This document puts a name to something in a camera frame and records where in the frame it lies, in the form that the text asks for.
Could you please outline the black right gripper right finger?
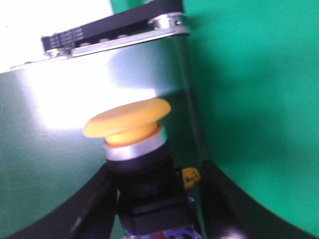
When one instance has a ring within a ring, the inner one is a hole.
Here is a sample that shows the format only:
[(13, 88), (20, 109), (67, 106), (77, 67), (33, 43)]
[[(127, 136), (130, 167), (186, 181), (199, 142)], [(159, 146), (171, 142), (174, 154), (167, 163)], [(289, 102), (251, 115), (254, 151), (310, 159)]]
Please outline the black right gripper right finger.
[(200, 201), (209, 239), (313, 239), (247, 195), (212, 161), (200, 168)]

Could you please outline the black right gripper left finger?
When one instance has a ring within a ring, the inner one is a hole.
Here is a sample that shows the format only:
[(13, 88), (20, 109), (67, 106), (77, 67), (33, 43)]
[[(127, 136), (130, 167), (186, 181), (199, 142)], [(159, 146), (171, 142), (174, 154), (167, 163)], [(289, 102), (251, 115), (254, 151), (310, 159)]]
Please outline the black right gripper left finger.
[(109, 239), (116, 213), (117, 189), (108, 165), (71, 198), (8, 239)]

